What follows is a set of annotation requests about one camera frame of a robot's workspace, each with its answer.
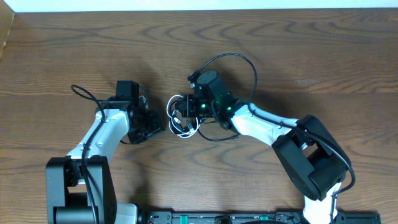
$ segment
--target robotic arm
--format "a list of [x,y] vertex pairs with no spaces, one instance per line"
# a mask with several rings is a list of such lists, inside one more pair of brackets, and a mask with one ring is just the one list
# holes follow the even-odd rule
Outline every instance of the robotic arm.
[[[72,86],[99,101],[79,86]],[[145,223],[137,206],[116,202],[109,162],[122,138],[140,144],[164,130],[156,111],[147,109],[139,85],[118,81],[116,95],[98,105],[95,120],[81,142],[65,157],[53,157],[46,166],[49,223]],[[87,193],[68,188],[86,184]]]
[[[351,162],[316,117],[283,118],[236,99],[216,70],[195,72],[188,81],[195,93],[175,102],[176,111],[199,120],[196,126],[213,117],[224,129],[272,146],[291,181],[305,196],[304,217],[310,223],[330,223],[330,216],[336,217],[335,193]],[[173,132],[178,132],[176,125],[172,125]],[[305,157],[302,151],[314,144],[317,149]]]

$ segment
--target black cable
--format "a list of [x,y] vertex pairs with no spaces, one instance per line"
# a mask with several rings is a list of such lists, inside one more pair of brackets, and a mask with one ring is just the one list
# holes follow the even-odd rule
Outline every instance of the black cable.
[[[99,122],[99,125],[94,129],[92,134],[88,137],[87,142],[83,144],[83,152],[81,153],[81,172],[82,172],[83,178],[85,180],[88,198],[89,198],[89,200],[91,202],[91,210],[93,212],[94,223],[95,224],[99,224],[100,221],[99,221],[99,219],[97,217],[97,213],[96,213],[96,206],[95,206],[93,191],[91,189],[90,181],[88,180],[88,170],[87,170],[87,166],[86,166],[86,153],[87,153],[88,150],[90,150],[90,144],[91,144],[93,138],[95,137],[96,133],[101,129],[102,125],[105,123],[105,112],[104,112],[104,109],[102,108],[102,106],[100,104],[100,101],[97,100],[95,98],[95,96],[92,95],[89,91],[87,91],[86,89],[84,89],[83,87],[80,87],[78,85],[71,85],[70,88],[77,95],[79,95],[79,96],[81,96],[81,97],[83,97],[83,98],[85,98],[87,100],[93,100],[97,104],[99,110],[101,111],[101,115],[102,115],[101,121]],[[85,92],[90,97],[82,95],[81,93],[77,92],[75,90],[75,88]]]
[[253,63],[244,55],[239,54],[239,53],[235,53],[235,52],[231,52],[231,53],[225,53],[225,54],[221,54],[221,55],[217,55],[215,57],[213,57],[212,59],[210,59],[208,62],[206,62],[206,64],[204,64],[199,70],[198,72],[201,72],[203,69],[206,68],[207,65],[209,65],[211,62],[213,62],[214,60],[221,58],[221,57],[225,57],[225,56],[230,56],[230,55],[234,55],[234,56],[238,56],[243,58],[245,61],[247,61],[248,64],[250,64],[250,66],[253,69],[254,72],[254,86],[253,86],[253,90],[251,91],[250,97],[249,97],[249,101],[252,101],[253,97],[254,97],[254,93],[256,92],[256,88],[257,88],[257,70],[255,68],[255,66],[253,65]]
[[94,101],[94,98],[92,98],[92,97],[87,97],[87,96],[85,96],[85,95],[83,95],[83,94],[81,94],[81,93],[79,93],[78,91],[75,90],[75,88],[78,88],[78,89],[81,90],[81,91],[84,91],[84,92],[87,91],[87,90],[82,90],[83,87],[80,87],[80,86],[78,86],[78,85],[71,85],[70,88],[71,88],[72,91],[73,91],[74,93],[76,93],[78,96],[83,97],[84,99],[87,99],[87,100],[93,100],[93,101]]
[[234,136],[231,136],[231,137],[228,137],[228,138],[222,138],[222,139],[210,139],[210,138],[208,138],[208,137],[206,137],[206,136],[204,136],[201,132],[200,132],[200,130],[198,129],[198,131],[197,131],[199,134],[200,134],[200,136],[202,137],[202,138],[204,138],[204,139],[206,139],[207,141],[214,141],[214,142],[218,142],[218,141],[227,141],[227,140],[232,140],[232,139],[237,139],[239,136],[240,136],[240,134],[236,134],[236,135],[234,135]]
[[202,124],[213,124],[213,123],[217,123],[217,121],[202,122]]
[[121,143],[121,144],[133,144],[133,143],[125,142],[125,141],[123,141],[123,140],[120,140],[120,143]]

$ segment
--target wood grain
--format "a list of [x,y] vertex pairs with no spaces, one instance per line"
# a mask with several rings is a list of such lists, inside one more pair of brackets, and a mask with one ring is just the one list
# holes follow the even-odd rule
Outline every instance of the wood grain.
[[[0,223],[44,223],[45,164],[64,156],[93,121],[116,81],[139,82],[165,114],[186,76],[225,52],[259,72],[254,102],[281,116],[313,114],[351,158],[357,184],[344,210],[398,222],[398,10],[263,10],[18,14],[0,63]],[[251,68],[240,58],[210,66],[247,98]],[[208,136],[230,133],[217,124]],[[270,147],[243,136],[183,140],[168,130],[111,162],[117,198],[145,208],[264,211],[302,208],[302,195]]]

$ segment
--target white cable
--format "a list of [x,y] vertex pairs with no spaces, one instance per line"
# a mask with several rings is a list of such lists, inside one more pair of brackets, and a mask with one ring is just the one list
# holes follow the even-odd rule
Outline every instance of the white cable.
[[179,96],[180,98],[184,98],[182,95],[174,95],[174,96],[172,96],[172,97],[169,99],[169,102],[167,103],[167,107],[166,107],[167,116],[169,116],[169,118],[172,118],[171,115],[169,114],[169,105],[170,105],[170,102],[172,101],[172,99],[173,99],[174,97],[176,97],[176,96]]
[[[174,131],[173,131],[173,129],[172,129],[172,127],[171,127],[170,124],[172,124],[173,127],[174,127],[176,130],[179,130],[179,129],[174,125],[174,122],[172,122],[173,117],[172,117],[172,116],[170,115],[170,113],[169,113],[170,102],[171,102],[172,99],[175,98],[175,97],[183,98],[182,95],[174,95],[174,96],[172,96],[172,97],[169,99],[169,102],[167,102],[167,107],[166,107],[167,116],[169,116],[169,118],[170,118],[170,121],[169,121],[169,129],[170,129],[170,131],[171,131],[173,134],[175,134],[175,133],[174,133]],[[195,130],[193,130],[193,131],[192,131],[192,130],[189,130],[189,131],[187,131],[186,133],[176,134],[176,135],[177,135],[178,137],[184,138],[184,139],[193,136],[193,135],[198,131],[198,129],[199,129],[199,127],[200,127],[198,118],[195,118],[195,119],[196,119],[196,123],[197,123],[197,127],[195,128]]]

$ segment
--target white robotic arm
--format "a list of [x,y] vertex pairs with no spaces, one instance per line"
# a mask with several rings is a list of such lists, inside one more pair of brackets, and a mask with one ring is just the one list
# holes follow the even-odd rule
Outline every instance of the white robotic arm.
[[[139,96],[139,85],[133,81],[118,81],[116,96],[108,100],[99,101],[80,86],[72,85],[72,90],[98,107],[92,127],[77,147],[47,163],[48,221],[136,224],[142,214],[136,205],[116,201],[109,163],[124,136],[130,144],[140,144],[164,130],[162,120],[147,109],[147,99]],[[87,193],[69,192],[78,184],[85,184]]]
[[[257,108],[253,103],[251,104],[251,109],[256,111],[256,114],[260,115],[261,117],[271,119],[276,123],[284,123],[290,126],[297,125],[296,122],[298,121],[298,119],[276,116]],[[277,140],[279,136],[284,136],[289,131],[291,131],[290,128],[271,123],[258,116],[253,115],[250,112],[248,105],[244,105],[240,109],[238,109],[231,118],[231,122],[233,124],[233,127],[240,134],[252,136],[266,143],[268,146],[272,146],[272,144]],[[307,144],[305,143],[300,146],[301,150],[304,150],[306,147]],[[311,200],[308,197],[304,196],[305,207],[303,215],[310,223],[330,223],[330,208],[332,204],[331,195],[333,192],[337,191],[340,188],[340,185],[341,182],[335,184],[328,191],[327,196],[322,201]],[[337,216],[336,205],[334,205],[334,209],[335,212],[333,212],[333,218]]]

